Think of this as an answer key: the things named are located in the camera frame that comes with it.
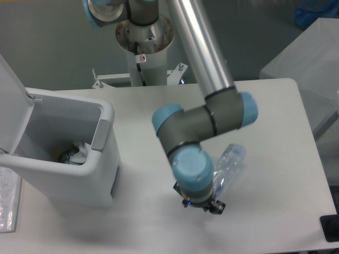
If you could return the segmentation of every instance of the light blue joint cap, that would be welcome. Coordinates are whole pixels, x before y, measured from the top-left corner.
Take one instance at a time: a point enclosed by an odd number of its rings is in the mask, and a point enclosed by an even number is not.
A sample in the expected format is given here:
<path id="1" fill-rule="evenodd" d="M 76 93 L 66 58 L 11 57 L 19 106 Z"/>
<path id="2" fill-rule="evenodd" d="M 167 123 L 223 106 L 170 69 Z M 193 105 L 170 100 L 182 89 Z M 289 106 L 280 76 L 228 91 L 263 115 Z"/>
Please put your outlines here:
<path id="1" fill-rule="evenodd" d="M 255 120 L 258 118 L 258 107 L 251 94 L 244 92 L 241 93 L 241 96 L 244 103 L 244 116 L 242 126 L 240 128 L 254 123 Z"/>
<path id="2" fill-rule="evenodd" d="M 91 0 L 92 4 L 95 4 L 97 6 L 103 6 L 103 5 L 108 5 L 111 0 Z"/>
<path id="3" fill-rule="evenodd" d="M 161 125 L 166 121 L 166 119 L 178 111 L 184 111 L 184 109 L 179 104 L 168 104 L 154 112 L 152 116 L 152 123 L 155 132 L 158 134 Z"/>
<path id="4" fill-rule="evenodd" d="M 87 0 L 83 0 L 83 5 L 84 5 L 84 10 L 86 13 L 86 16 L 88 18 L 88 20 L 90 21 L 90 24 L 92 25 L 93 28 L 100 28 L 100 26 L 98 26 L 95 21 L 93 20 L 91 13 L 90 13 L 90 9 L 88 9 L 88 2 Z"/>
<path id="5" fill-rule="evenodd" d="M 199 145 L 186 146 L 174 156 L 173 174 L 181 188 L 198 192 L 213 181 L 213 163 Z"/>

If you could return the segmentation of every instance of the white trash bin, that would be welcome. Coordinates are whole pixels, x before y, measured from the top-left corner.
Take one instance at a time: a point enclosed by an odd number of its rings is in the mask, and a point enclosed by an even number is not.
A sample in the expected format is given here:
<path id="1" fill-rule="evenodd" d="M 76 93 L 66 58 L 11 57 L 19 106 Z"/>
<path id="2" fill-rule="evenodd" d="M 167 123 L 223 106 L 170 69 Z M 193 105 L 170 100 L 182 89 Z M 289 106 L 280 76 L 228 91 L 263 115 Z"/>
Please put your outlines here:
<path id="1" fill-rule="evenodd" d="M 113 120 L 107 101 L 26 89 L 0 55 L 0 166 L 48 197 L 111 206 L 120 162 Z M 58 163 L 75 141 L 91 144 L 86 162 Z"/>

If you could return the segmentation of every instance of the white table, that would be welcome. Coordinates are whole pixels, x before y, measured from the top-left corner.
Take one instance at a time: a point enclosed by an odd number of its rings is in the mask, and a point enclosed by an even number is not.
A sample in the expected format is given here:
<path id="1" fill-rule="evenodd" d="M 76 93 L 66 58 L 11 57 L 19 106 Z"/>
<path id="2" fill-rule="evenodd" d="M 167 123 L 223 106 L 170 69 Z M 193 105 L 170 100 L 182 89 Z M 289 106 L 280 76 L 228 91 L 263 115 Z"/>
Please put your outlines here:
<path id="1" fill-rule="evenodd" d="M 297 85 L 290 79 L 237 82 L 258 103 L 255 124 L 203 142 L 219 157 L 247 149 L 242 172 L 219 197 L 222 215 L 184 208 L 151 116 L 167 103 L 203 103 L 197 85 L 104 88 L 69 93 L 112 102 L 122 167 L 108 210 L 51 202 L 23 183 L 17 231 L 1 253 L 274 253 L 339 247 L 319 217 L 335 208 Z"/>

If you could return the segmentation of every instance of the crumpled plastic bottle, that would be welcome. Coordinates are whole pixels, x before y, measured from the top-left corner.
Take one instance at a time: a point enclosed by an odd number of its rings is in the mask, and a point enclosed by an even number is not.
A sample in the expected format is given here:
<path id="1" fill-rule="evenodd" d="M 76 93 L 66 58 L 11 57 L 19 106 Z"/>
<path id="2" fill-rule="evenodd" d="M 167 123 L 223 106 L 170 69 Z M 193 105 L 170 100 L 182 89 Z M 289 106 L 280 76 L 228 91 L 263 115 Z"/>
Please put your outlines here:
<path id="1" fill-rule="evenodd" d="M 234 177 L 247 154 L 241 144 L 230 144 L 215 164 L 213 173 L 213 194 L 217 197 Z"/>

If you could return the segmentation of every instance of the trash bin lid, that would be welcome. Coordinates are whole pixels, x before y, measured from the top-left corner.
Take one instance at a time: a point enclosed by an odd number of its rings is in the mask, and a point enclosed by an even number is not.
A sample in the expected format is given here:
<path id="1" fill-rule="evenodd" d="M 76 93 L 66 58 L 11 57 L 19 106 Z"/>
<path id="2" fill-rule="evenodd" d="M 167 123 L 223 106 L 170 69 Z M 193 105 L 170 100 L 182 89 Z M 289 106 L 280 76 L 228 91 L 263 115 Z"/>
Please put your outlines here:
<path id="1" fill-rule="evenodd" d="M 33 111 L 33 99 L 0 55 L 0 153 L 14 153 Z"/>

